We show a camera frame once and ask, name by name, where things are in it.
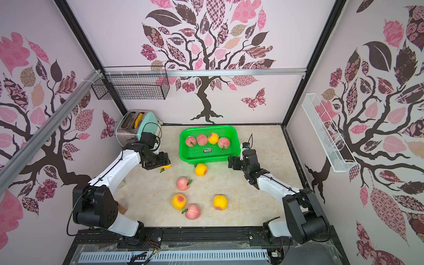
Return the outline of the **yellow peach with red blush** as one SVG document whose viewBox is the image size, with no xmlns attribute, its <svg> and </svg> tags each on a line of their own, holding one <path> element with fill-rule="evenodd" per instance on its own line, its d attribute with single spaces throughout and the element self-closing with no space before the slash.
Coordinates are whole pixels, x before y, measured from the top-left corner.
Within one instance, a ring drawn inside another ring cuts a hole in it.
<svg viewBox="0 0 424 265">
<path fill-rule="evenodd" d="M 218 136 L 217 133 L 213 133 L 212 132 L 211 134 L 209 134 L 209 136 L 208 136 L 208 143 L 210 143 L 212 145 L 215 145 L 215 144 L 218 143 L 218 141 L 219 141 L 219 136 Z"/>
</svg>

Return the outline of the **pink peach front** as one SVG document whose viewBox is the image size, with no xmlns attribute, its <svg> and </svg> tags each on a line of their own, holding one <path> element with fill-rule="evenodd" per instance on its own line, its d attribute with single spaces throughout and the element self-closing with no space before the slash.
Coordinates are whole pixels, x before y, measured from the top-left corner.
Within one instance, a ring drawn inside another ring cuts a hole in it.
<svg viewBox="0 0 424 265">
<path fill-rule="evenodd" d="M 182 214 L 185 215 L 188 220 L 195 220 L 201 216 L 201 210 L 196 204 L 190 204 L 187 209 L 182 211 Z"/>
</svg>

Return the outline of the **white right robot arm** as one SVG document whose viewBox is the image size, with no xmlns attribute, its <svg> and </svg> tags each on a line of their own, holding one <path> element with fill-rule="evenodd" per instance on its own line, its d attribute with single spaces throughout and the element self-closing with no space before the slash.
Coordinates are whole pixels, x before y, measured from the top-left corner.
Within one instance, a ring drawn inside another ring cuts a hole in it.
<svg viewBox="0 0 424 265">
<path fill-rule="evenodd" d="M 323 241 L 319 237 L 326 234 L 331 237 L 329 221 L 311 189 L 299 189 L 280 181 L 253 158 L 230 156 L 228 168 L 242 171 L 250 185 L 283 204 L 285 217 L 274 218 L 264 224 L 271 238 L 289 237 L 298 244 L 304 244 Z"/>
</svg>

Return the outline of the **large pink peach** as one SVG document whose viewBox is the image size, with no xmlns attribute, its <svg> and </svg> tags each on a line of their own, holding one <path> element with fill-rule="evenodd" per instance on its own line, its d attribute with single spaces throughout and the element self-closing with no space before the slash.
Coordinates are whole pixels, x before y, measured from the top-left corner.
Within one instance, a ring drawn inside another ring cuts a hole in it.
<svg viewBox="0 0 424 265">
<path fill-rule="evenodd" d="M 199 146 L 205 146 L 208 143 L 208 137 L 204 134 L 198 135 L 196 140 Z"/>
</svg>

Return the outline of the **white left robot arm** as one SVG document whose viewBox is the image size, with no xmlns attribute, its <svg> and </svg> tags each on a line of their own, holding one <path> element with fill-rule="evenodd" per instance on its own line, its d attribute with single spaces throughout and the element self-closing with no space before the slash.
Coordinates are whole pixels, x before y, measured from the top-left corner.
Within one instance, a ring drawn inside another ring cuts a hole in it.
<svg viewBox="0 0 424 265">
<path fill-rule="evenodd" d="M 166 152 L 154 152 L 146 144 L 126 144 L 120 155 L 96 178 L 73 189 L 73 209 L 70 220 L 76 224 L 97 227 L 125 237 L 140 238 L 142 223 L 118 210 L 113 193 L 127 174 L 137 165 L 146 170 L 164 169 L 171 165 Z"/>
</svg>

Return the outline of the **small pink peach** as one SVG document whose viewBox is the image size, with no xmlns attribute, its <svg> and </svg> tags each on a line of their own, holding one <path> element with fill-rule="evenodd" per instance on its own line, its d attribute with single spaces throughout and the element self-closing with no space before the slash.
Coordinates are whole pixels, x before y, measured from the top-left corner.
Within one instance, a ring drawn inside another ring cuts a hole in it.
<svg viewBox="0 0 424 265">
<path fill-rule="evenodd" d="M 218 147 L 222 150 L 226 150 L 230 147 L 231 142 L 228 138 L 222 137 L 218 140 Z"/>
</svg>

